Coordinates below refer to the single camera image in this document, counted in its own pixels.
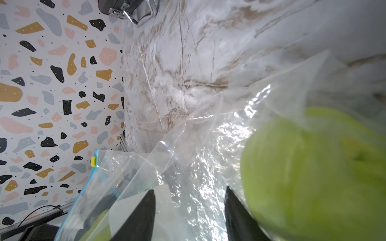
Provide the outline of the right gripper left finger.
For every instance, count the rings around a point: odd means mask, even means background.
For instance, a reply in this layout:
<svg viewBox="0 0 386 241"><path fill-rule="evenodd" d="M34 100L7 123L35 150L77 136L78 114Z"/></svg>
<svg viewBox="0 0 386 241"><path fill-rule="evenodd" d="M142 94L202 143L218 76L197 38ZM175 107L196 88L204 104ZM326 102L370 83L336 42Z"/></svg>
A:
<svg viewBox="0 0 386 241"><path fill-rule="evenodd" d="M149 190L111 241L151 241L156 214L156 196Z"/></svg>

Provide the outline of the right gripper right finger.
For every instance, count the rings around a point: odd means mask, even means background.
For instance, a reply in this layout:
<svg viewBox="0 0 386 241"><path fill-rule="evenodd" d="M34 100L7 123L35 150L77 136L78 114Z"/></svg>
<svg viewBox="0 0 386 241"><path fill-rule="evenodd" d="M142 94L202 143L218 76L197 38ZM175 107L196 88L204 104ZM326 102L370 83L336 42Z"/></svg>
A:
<svg viewBox="0 0 386 241"><path fill-rule="evenodd" d="M229 241L270 241L229 186L226 188L224 205Z"/></svg>

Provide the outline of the clear blue zip-top bag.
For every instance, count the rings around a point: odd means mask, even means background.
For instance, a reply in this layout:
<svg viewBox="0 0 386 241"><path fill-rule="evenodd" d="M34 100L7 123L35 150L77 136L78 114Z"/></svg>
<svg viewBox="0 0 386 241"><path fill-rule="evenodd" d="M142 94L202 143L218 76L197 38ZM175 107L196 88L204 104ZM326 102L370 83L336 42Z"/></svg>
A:
<svg viewBox="0 0 386 241"><path fill-rule="evenodd" d="M110 241L149 190L156 196L151 241L228 241L225 193L245 199L240 160L248 139L305 110L341 111L386 136L386 57L343 63L325 51L249 87L226 90L176 125L150 153L98 150L57 241ZM270 241L286 241L259 227Z"/></svg>

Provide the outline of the green apple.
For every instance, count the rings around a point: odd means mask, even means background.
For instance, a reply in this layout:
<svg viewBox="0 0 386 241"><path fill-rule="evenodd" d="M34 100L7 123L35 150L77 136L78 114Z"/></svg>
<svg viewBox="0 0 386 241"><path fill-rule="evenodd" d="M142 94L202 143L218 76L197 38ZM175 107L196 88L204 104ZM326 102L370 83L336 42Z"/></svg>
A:
<svg viewBox="0 0 386 241"><path fill-rule="evenodd" d="M273 118L248 139L240 167L255 219L287 241L386 238L386 137L341 111Z"/></svg>

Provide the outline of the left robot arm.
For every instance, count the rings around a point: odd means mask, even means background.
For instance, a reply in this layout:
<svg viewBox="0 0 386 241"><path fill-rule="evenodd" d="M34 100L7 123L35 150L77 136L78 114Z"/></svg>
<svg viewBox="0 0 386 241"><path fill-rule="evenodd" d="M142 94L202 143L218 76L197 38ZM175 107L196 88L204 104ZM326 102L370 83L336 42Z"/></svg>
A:
<svg viewBox="0 0 386 241"><path fill-rule="evenodd" d="M65 205L44 205L21 222L1 231L2 241L53 241L74 202Z"/></svg>

